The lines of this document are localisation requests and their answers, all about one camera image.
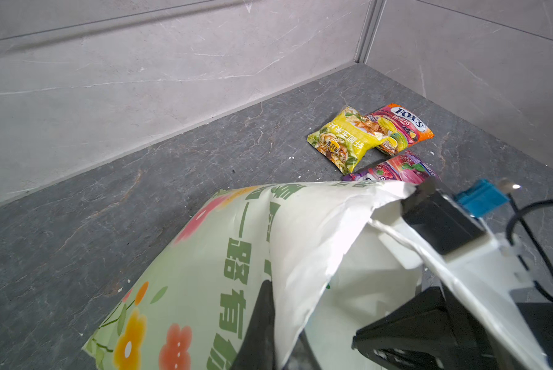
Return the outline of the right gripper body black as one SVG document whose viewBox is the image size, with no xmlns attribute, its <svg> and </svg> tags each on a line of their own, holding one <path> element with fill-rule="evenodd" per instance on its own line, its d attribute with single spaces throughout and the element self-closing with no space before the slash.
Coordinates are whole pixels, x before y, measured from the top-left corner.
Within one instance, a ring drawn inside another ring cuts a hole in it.
<svg viewBox="0 0 553 370">
<path fill-rule="evenodd" d="M 517 308 L 553 369 L 553 303 Z M 352 348 L 386 369 L 522 369 L 446 287 L 431 287 L 359 329 Z"/>
</svg>

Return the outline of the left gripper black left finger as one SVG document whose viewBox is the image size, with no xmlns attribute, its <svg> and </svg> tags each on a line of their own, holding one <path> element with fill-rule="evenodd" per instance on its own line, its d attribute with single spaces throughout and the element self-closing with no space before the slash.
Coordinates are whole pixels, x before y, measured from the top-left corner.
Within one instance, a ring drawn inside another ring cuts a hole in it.
<svg viewBox="0 0 553 370">
<path fill-rule="evenodd" d="M 231 370 L 275 369 L 274 320 L 273 284 L 265 280 L 260 287 L 250 325 Z"/>
</svg>

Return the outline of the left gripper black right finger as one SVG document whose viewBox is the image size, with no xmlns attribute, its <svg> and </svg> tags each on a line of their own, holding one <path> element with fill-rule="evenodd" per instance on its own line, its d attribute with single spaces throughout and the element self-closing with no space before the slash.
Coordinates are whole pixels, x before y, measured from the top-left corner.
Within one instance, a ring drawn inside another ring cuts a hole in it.
<svg viewBox="0 0 553 370">
<path fill-rule="evenodd" d="M 321 370 L 305 331 L 302 331 L 283 370 Z"/>
</svg>

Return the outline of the floral paper gift bag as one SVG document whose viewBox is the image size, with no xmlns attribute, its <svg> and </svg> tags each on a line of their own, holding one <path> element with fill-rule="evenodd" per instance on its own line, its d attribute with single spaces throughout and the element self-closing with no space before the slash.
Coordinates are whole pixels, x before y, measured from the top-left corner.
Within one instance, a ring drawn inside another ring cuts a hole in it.
<svg viewBox="0 0 553 370">
<path fill-rule="evenodd" d="M 352 348 L 356 332 L 427 288 L 446 287 L 370 225 L 413 187 L 282 183 L 216 194 L 83 349 L 99 369 L 230 369 L 269 280 L 275 369 L 284 368 L 302 331 L 321 369 L 385 369 Z M 549 368 L 513 297 L 457 300 L 524 368 Z"/>
</svg>

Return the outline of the purple snack packet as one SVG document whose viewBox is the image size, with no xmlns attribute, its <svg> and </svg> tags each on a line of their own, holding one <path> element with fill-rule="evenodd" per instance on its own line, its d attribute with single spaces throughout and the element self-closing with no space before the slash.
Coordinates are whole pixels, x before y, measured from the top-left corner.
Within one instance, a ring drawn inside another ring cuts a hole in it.
<svg viewBox="0 0 553 370">
<path fill-rule="evenodd" d="M 429 177 L 438 178 L 431 166 L 410 151 L 405 151 L 381 163 L 371 165 L 342 178 L 343 181 L 397 180 L 420 184 Z"/>
</svg>

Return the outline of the orange pink Fox's candy packet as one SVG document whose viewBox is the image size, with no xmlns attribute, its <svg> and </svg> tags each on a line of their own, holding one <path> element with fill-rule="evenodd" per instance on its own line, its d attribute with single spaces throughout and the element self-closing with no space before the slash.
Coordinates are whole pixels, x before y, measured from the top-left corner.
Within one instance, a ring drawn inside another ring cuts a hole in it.
<svg viewBox="0 0 553 370">
<path fill-rule="evenodd" d="M 411 146 L 435 136 L 417 115 L 397 104 L 384 106 L 369 113 L 366 118 L 384 134 L 384 141 L 376 148 L 389 156 L 400 154 Z"/>
</svg>

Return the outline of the yellow green snack packet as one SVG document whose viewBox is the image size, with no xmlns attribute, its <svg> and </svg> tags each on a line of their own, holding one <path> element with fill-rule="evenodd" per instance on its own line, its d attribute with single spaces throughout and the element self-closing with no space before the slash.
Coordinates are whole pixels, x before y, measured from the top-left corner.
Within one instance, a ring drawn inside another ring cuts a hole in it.
<svg viewBox="0 0 553 370">
<path fill-rule="evenodd" d="M 344 175 L 351 174 L 364 155 L 382 145 L 389 132 L 346 106 L 332 121 L 310 134 L 307 142 Z"/>
</svg>

